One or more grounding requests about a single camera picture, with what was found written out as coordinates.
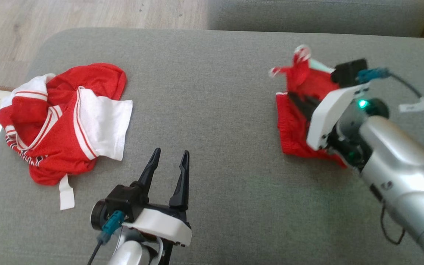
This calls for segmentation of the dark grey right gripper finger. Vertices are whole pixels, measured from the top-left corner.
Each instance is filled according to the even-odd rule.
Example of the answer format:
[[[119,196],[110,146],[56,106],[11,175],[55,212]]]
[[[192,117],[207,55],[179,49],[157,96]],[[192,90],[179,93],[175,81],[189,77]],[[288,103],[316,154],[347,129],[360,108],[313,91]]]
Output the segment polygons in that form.
[[[289,92],[288,97],[301,112],[313,112],[321,102],[318,98],[309,95],[298,95],[294,92]]]
[[[293,104],[297,107],[297,109],[302,113],[305,120],[307,122],[311,121],[313,112],[316,109],[316,101],[313,99],[292,99]]]

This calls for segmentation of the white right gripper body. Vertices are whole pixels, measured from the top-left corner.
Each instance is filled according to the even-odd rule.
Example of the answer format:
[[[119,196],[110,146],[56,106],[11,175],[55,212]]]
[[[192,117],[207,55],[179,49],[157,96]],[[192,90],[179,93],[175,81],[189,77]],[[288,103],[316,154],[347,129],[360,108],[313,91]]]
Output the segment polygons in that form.
[[[359,108],[358,98],[369,90],[370,84],[362,84],[329,92],[311,116],[307,144],[318,151],[328,145],[329,135],[336,128],[337,139],[350,138],[367,119]]]

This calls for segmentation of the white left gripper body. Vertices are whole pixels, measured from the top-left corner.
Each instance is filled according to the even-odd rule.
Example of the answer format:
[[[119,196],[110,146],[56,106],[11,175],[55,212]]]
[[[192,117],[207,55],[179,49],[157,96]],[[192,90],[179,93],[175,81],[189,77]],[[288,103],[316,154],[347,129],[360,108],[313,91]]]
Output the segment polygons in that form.
[[[141,243],[158,237],[186,247],[192,235],[187,211],[167,206],[135,206],[133,219],[123,223],[123,242],[136,240]]]

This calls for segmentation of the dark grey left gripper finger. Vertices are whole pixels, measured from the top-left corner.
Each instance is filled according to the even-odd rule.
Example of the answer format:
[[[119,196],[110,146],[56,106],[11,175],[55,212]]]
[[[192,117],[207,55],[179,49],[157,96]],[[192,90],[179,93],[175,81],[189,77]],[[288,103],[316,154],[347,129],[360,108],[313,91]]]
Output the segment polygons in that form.
[[[180,176],[176,188],[169,200],[170,208],[180,211],[188,210],[190,194],[190,153],[185,150],[179,165]]]
[[[138,179],[138,184],[142,188],[142,193],[144,196],[148,196],[155,170],[157,169],[159,164],[159,160],[160,148],[156,148],[153,151],[153,154],[149,159],[146,167],[141,173],[140,178]]]

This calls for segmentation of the red shorts white trim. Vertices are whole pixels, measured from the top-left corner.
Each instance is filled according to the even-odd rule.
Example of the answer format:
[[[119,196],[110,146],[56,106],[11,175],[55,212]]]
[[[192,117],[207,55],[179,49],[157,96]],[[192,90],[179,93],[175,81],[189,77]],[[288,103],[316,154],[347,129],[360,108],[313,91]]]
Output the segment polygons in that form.
[[[332,70],[311,66],[311,49],[301,44],[294,50],[292,64],[273,67],[269,70],[269,76],[283,74],[286,78],[286,91],[276,94],[277,127],[283,153],[302,158],[330,160],[345,169],[347,166],[337,155],[330,155],[324,150],[315,151],[307,145],[310,122],[305,120],[302,113],[289,100],[289,92],[294,92],[322,101],[329,92],[339,88],[332,82],[331,72]]]

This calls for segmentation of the red white number jersey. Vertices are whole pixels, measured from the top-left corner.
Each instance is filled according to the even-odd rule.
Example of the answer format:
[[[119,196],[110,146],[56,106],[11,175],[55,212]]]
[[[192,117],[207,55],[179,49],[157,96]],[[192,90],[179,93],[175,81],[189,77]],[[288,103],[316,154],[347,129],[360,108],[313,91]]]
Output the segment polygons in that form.
[[[69,176],[91,171],[100,156],[123,159],[133,114],[133,101],[121,100],[126,84],[120,67],[94,63],[34,77],[2,100],[7,146],[35,183],[59,186],[60,210],[75,206]]]

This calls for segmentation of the small grey sofa cushion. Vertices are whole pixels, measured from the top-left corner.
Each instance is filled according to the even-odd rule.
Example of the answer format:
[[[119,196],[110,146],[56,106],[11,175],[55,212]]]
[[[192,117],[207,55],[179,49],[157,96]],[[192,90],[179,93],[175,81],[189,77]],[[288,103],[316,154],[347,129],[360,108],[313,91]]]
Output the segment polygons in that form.
[[[208,28],[420,37],[424,0],[208,0]]]

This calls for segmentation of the large grey sofa cushion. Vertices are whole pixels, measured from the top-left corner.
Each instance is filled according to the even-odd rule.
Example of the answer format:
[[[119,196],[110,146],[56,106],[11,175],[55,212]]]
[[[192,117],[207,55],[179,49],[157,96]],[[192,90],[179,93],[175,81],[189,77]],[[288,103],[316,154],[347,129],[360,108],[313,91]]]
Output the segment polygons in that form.
[[[70,179],[76,206],[59,209],[58,186],[42,186],[0,134],[0,265],[87,265],[96,246],[94,204],[139,178],[162,152],[149,197],[167,204],[190,151],[191,245],[179,265],[424,265],[409,236],[385,240],[381,205],[332,161],[281,151],[275,94],[301,44],[326,65],[366,58],[424,95],[424,38],[294,32],[81,28],[54,35],[19,86],[33,77],[106,62],[127,75],[133,101],[122,161],[99,158]]]

